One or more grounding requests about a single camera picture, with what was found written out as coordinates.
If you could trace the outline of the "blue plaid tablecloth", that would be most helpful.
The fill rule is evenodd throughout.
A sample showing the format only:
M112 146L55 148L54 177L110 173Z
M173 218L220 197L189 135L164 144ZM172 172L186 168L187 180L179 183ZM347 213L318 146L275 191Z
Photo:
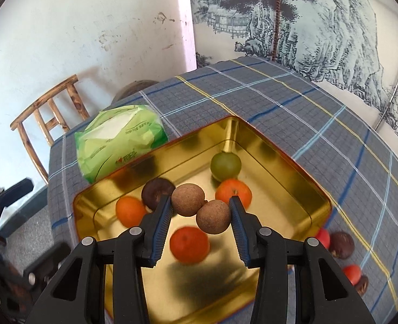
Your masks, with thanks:
M119 105L146 104L176 139L230 113L271 139L335 199L327 223L355 239L377 323L398 313L398 158L339 100L294 71L253 57L157 83Z

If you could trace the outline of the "brown longan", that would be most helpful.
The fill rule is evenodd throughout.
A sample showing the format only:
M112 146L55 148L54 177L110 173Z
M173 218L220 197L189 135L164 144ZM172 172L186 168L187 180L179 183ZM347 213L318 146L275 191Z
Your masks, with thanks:
M205 204L205 192L196 184L182 184L172 193L171 203L177 214L192 217Z
M198 227L208 234L220 234L228 229L232 215L230 207L221 200L207 202L196 214Z

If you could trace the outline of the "landscape painting folding screen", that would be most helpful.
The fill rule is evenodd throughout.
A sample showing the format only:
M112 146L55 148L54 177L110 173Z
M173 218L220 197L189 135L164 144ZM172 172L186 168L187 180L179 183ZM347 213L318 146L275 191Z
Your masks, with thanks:
M343 101L398 155L395 0L191 0L197 63L272 59Z

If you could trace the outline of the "dark mangosteen in tin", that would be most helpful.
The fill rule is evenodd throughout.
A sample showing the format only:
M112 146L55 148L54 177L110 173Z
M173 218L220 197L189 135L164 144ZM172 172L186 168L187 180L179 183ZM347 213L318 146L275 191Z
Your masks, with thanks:
M175 185L166 178L155 178L142 188L141 198L146 207L155 211L162 195L172 195Z

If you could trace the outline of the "green round fruit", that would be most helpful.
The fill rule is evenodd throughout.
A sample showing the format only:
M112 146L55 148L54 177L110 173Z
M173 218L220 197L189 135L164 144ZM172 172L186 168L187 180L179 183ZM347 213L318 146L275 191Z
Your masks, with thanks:
M241 159L232 152L219 152L210 161L210 172L217 181L236 178L241 172Z

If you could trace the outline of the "green tissue pack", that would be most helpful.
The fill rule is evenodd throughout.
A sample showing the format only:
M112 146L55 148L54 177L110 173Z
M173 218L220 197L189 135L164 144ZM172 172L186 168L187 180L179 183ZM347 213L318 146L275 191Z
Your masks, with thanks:
M90 184L168 141L158 114L143 104L103 110L74 139L80 172Z

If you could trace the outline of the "orange mandarin near green fruit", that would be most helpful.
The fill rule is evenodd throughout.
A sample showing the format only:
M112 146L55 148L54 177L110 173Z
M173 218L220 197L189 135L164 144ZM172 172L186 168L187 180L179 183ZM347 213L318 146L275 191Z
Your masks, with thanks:
M252 201L251 189L242 181L234 178L223 181L215 192L215 199L229 204L233 196L238 196L245 209L248 209Z

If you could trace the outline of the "wooden chair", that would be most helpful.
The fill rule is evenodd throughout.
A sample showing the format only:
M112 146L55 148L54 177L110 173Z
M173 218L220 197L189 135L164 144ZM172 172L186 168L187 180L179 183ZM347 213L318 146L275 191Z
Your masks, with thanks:
M51 135L51 131L55 127L60 127L64 133L67 133L71 128L67 124L67 121L63 117L58 105L55 103L55 97L57 97L62 92L66 92L69 95L75 111L82 118L86 120L89 118L89 112L76 89L76 83L79 78L76 74L68 77L67 79L61 81L59 84L55 85L43 95L41 95L37 100L32 102L17 118L13 120L10 124L10 129L12 131L17 131L20 135L22 144L30 157L33 166L37 169L43 182L48 184L49 175L44 167L42 161L40 160L38 154L33 147L30 137L25 129L24 122L30 117L34 117L38 127L40 128L44 138L51 147L54 144L54 138Z

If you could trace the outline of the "gold red toffee tin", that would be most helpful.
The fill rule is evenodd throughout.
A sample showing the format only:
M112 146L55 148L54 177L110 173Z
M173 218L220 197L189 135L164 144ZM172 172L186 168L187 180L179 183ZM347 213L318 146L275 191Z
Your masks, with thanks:
M229 200L260 224L304 240L331 212L326 191L245 121L228 116L157 148L78 193L80 238L117 237L166 195L172 219L162 256L142 270L152 323L218 323L254 300L259 272L239 258Z

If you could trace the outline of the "orange mandarin left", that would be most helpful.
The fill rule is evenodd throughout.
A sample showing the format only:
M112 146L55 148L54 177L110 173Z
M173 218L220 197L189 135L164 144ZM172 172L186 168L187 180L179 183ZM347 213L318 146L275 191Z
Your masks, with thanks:
M115 204L115 214L124 227L138 226L147 210L142 201L132 196L121 197Z

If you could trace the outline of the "small red tomato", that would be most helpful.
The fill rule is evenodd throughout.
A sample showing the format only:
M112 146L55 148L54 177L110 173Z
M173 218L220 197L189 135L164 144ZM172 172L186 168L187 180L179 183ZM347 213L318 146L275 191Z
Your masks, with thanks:
M320 228L315 238L324 246L324 248L329 249L331 237L329 232L325 228Z

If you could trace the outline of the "red tomato middle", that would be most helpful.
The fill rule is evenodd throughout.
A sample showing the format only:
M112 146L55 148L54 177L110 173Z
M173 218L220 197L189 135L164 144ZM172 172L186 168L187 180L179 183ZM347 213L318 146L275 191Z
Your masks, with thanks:
M360 278L362 277L360 267L355 264L343 267L342 271L353 286L357 285L357 283L359 283L360 281Z

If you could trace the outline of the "dark mangosteen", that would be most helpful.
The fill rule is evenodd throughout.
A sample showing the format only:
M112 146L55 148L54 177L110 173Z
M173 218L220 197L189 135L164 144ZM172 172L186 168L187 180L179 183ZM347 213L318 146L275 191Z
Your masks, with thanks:
M347 232L338 231L330 235L329 252L335 258L346 260L353 254L354 250L354 240Z
M363 296L366 293L368 286L369 286L368 276L362 275L358 283L355 285L355 290L357 291L358 295Z
M162 195L172 195L175 185L166 178L155 178L142 188L141 198L146 207L155 211Z

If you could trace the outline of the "round wooden stool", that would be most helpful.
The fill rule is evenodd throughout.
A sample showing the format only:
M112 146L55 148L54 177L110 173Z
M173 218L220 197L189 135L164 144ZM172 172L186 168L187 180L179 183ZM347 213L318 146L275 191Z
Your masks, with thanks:
M128 96L136 94L137 92L140 92L141 90L144 90L157 83L158 81L155 80L135 80L132 83L124 86L120 91L118 91L118 93L113 97L111 104L115 104L116 102Z

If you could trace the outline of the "orange mandarin front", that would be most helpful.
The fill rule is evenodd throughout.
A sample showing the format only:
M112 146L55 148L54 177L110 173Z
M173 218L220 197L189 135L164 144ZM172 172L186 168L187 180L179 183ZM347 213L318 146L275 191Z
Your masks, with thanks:
M192 265L205 260L210 252L210 241L198 227L186 226L170 237L170 251L177 261Z

